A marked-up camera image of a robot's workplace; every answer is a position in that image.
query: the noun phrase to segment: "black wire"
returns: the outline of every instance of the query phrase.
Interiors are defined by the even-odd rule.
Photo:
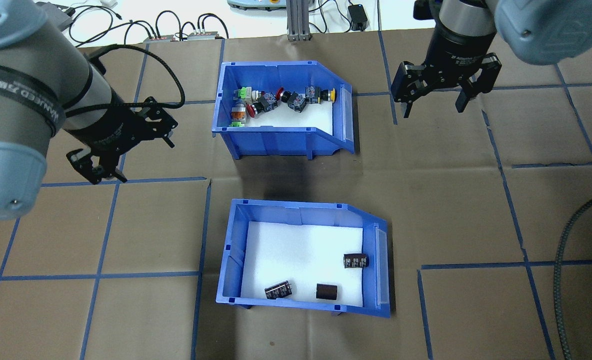
[[[319,27],[317,27],[317,25],[315,23],[310,22],[309,25],[312,25],[312,27],[316,28],[316,30],[318,30],[318,32],[320,32],[321,34],[324,33],[321,29],[319,29]]]
[[[115,25],[113,27],[110,27],[109,29],[104,30],[103,32],[99,32],[98,34],[92,36],[91,38],[89,38],[86,41],[77,41],[77,43],[79,43],[78,45],[76,45],[77,48],[80,48],[83,45],[89,44],[89,43],[93,43],[94,41],[98,41],[99,39],[101,39],[102,37],[104,37],[106,34],[108,34],[108,32],[111,32],[115,29],[121,28],[121,27],[128,27],[129,25],[131,25],[132,22],[125,22],[125,23],[121,23],[120,25]]]
[[[327,20],[325,19],[325,12],[323,11],[324,4],[321,4],[321,0],[318,0],[318,5],[320,7],[320,17],[323,18],[323,24],[325,24],[325,32],[328,32],[329,27],[327,26]]]
[[[181,25],[181,21],[180,18],[178,17],[178,14],[176,14],[175,12],[171,11],[171,10],[165,10],[165,11],[161,11],[161,13],[158,14],[158,17],[156,18],[156,34],[158,35],[158,37],[160,37],[160,30],[158,29],[158,21],[160,20],[160,16],[162,16],[165,13],[170,13],[173,14],[176,18],[176,20],[178,21],[178,30],[180,33],[182,33],[182,25]]]
[[[321,7],[325,6],[325,4],[326,4],[326,3],[328,3],[328,2],[330,2],[330,1],[331,1],[331,0],[326,0],[325,2],[323,2],[323,4],[322,4],[322,5],[320,5],[319,7],[316,7],[315,9],[311,9],[311,10],[309,10],[309,12],[311,13],[311,12],[314,12],[314,11],[316,11],[316,10],[320,9]]]
[[[204,30],[204,29],[205,29],[205,20],[207,20],[208,18],[216,18],[216,19],[218,19],[218,21],[220,21],[220,23],[222,24],[222,27],[225,29],[225,35],[227,35],[227,39],[229,39],[229,30],[227,30],[227,25],[225,25],[225,22],[224,22],[224,21],[222,21],[222,19],[221,19],[221,18],[219,18],[219,17],[217,16],[217,14],[213,14],[213,13],[207,13],[207,14],[203,14],[203,15],[206,15],[206,16],[204,16],[204,18],[202,18],[202,23],[201,23],[201,25],[202,25],[202,30]]]
[[[567,221],[563,233],[560,235],[560,242],[556,249],[556,260],[554,261],[554,313],[556,314],[556,329],[558,330],[558,338],[560,339],[560,346],[563,350],[563,356],[565,360],[571,360],[572,354],[569,350],[569,344],[567,342],[567,335],[565,332],[565,323],[563,321],[563,305],[560,295],[560,278],[563,264],[563,253],[565,251],[565,245],[569,237],[569,233],[572,230],[577,219],[589,208],[592,207],[592,198],[588,202],[584,203],[581,207],[574,212],[572,217]]]
[[[110,109],[110,108],[164,108],[164,109],[179,109],[184,105],[186,100],[184,89],[182,88],[182,84],[180,84],[180,80],[175,75],[174,71],[169,67],[169,65],[165,62],[165,60],[161,59],[158,55],[154,54],[149,50],[145,50],[144,48],[139,48],[133,45],[109,45],[103,49],[103,51],[97,55],[97,57],[101,57],[106,55],[107,53],[118,50],[118,49],[130,49],[140,51],[141,53],[147,54],[150,57],[156,59],[169,73],[169,75],[174,80],[176,86],[178,87],[178,91],[180,92],[180,101],[179,102],[157,102],[157,103],[149,103],[149,102],[125,102],[125,103],[113,103],[113,104],[98,104],[98,105],[91,105],[80,107],[78,109],[74,109],[72,111],[68,111],[65,115],[67,117],[73,117],[80,114],[84,114],[87,112],[93,112],[95,110],[103,110],[103,109]]]
[[[71,22],[71,25],[69,26],[69,37],[75,41],[78,44],[88,44],[88,43],[92,43],[94,41],[97,41],[99,39],[101,39],[104,35],[106,35],[111,27],[113,27],[113,14],[116,14],[117,17],[119,17],[119,14],[115,11],[113,11],[112,9],[110,9],[109,7],[106,6],[97,6],[97,5],[83,5],[83,6],[77,6],[74,7],[74,9],[81,9],[81,8],[86,8],[81,10],[73,19]],[[99,34],[85,40],[85,41],[80,41],[76,38],[74,38],[74,35],[71,33],[71,30],[74,28],[74,24],[76,23],[76,21],[78,21],[78,18],[80,18],[80,16],[82,16],[85,12],[91,10],[91,9],[100,9],[103,10],[104,12],[106,12],[107,14],[109,14],[109,16],[111,17],[111,22],[109,23],[109,27],[106,31],[104,32],[100,32]]]
[[[382,31],[382,22],[380,20],[380,0],[376,0],[376,7],[378,7],[378,31]]]
[[[124,41],[125,45],[127,44],[127,34],[129,34],[129,30],[131,29],[131,27],[133,27],[133,25],[140,25],[141,27],[143,27],[145,29],[145,31],[147,32],[147,38],[149,38],[149,39],[152,38],[151,32],[149,32],[149,29],[147,29],[146,26],[142,25],[141,22],[143,22],[143,21],[144,20],[138,20],[138,21],[131,22],[129,24],[129,26],[127,27],[127,30],[125,31],[125,41]]]
[[[348,19],[348,18],[347,18],[347,16],[344,16],[344,15],[342,14],[342,11],[340,11],[340,6],[338,5],[338,1],[337,1],[337,0],[333,0],[333,2],[335,2],[335,3],[336,3],[336,8],[338,9],[338,14],[340,14],[340,16],[342,16],[342,17],[343,17],[345,20],[347,20],[347,23],[349,23],[349,28],[348,28],[347,30],[343,31],[344,33],[346,33],[346,32],[348,33],[348,32],[349,32],[349,30],[351,30],[351,20],[350,20],[350,19]]]
[[[191,27],[193,28],[193,32],[194,32],[194,33],[196,32],[196,26],[195,26],[195,25],[193,25],[193,23],[192,23],[191,21],[188,21],[188,22],[184,23],[184,24],[181,26],[181,28],[180,28],[181,35],[183,35],[183,34],[184,34],[184,35],[186,35],[186,34],[184,33],[184,27],[186,27],[186,25],[187,25],[187,24],[191,25]]]

